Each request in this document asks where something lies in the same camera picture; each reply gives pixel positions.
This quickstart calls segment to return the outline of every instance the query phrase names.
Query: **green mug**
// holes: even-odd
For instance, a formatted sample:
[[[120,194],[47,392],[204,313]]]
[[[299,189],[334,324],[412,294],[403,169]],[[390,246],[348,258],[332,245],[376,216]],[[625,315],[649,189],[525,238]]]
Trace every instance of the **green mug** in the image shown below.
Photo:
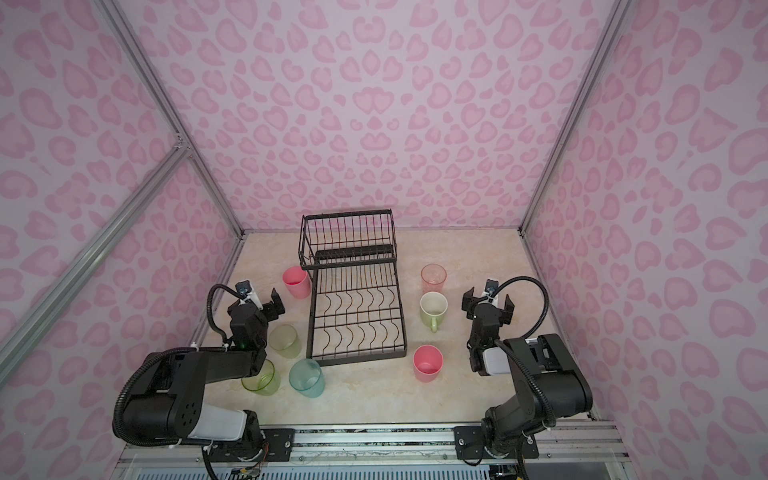
[[[442,323],[445,312],[448,310],[448,299],[440,292],[427,292],[422,295],[420,305],[422,322],[433,333],[437,333],[437,327]]]

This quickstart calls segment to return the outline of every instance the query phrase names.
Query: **black mounting plate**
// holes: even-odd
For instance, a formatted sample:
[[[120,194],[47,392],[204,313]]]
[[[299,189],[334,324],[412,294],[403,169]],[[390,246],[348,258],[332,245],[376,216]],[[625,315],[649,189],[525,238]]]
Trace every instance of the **black mounting plate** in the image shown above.
[[[538,458],[538,447],[536,445],[536,438],[531,435],[533,443],[523,444],[523,457],[525,458]],[[464,440],[464,445],[460,445],[459,440]],[[485,451],[483,445],[482,430],[480,426],[476,427],[454,427],[453,428],[453,443],[456,447],[456,457],[459,460],[466,460],[468,462],[477,461],[482,453],[482,458],[494,459],[490,454]],[[515,458],[515,454],[510,453],[506,458]]]
[[[294,429],[263,429],[261,432],[270,446],[265,462],[288,462],[291,450],[293,449],[293,436],[296,431]],[[212,462],[240,461],[227,451],[226,442],[223,442],[223,445],[219,444],[218,448],[211,449],[209,455]]]

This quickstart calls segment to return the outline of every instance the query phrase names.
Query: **dish rack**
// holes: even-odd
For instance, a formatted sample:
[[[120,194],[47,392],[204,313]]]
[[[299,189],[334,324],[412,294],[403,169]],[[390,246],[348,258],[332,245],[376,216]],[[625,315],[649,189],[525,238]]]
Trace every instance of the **dish rack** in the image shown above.
[[[329,366],[406,356],[392,210],[305,216],[299,262],[312,280],[306,358]]]

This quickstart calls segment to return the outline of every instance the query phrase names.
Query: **pink heart pattern wallpaper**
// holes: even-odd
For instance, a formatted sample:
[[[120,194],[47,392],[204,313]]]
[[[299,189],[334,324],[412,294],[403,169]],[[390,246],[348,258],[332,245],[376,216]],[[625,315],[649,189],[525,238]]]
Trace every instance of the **pink heart pattern wallpaper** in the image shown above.
[[[0,5],[0,345],[175,144],[88,0]]]
[[[610,0],[122,7],[246,228],[518,226]]]
[[[768,477],[768,3],[643,0],[530,233],[646,480]]]
[[[233,242],[183,163],[0,391],[0,477],[108,478],[118,393],[149,352],[189,343]]]

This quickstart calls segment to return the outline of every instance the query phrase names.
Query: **robotic arm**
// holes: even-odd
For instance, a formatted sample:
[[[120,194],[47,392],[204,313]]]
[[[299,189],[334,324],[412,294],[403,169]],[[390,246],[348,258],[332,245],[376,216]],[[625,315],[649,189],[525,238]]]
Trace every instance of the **robotic arm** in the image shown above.
[[[544,309],[524,336],[501,341],[499,328],[511,322],[515,305],[507,296],[504,308],[499,309],[496,296],[501,289],[519,280],[531,281],[539,287],[544,296]],[[559,335],[528,338],[544,321],[549,307],[547,291],[538,280],[519,276],[501,286],[495,280],[488,280],[483,296],[475,298],[473,293],[474,288],[462,299],[462,310],[472,320],[467,342],[472,371],[482,376],[508,372],[515,384],[514,396],[485,413],[477,463],[482,460],[482,453],[504,458],[514,452],[518,476],[525,479],[523,451],[530,451],[533,435],[554,427],[558,418],[588,412],[592,408],[592,391]]]
[[[151,353],[123,387],[114,407],[114,434],[136,446],[207,445],[228,458],[247,462],[266,456],[264,434],[255,412],[227,410],[204,402],[207,383],[255,376],[266,359],[268,323],[285,313],[275,289],[262,304],[250,282],[236,290],[214,285],[208,295],[208,322],[217,289],[238,300],[229,306],[232,336],[215,328],[221,347],[192,347]]]

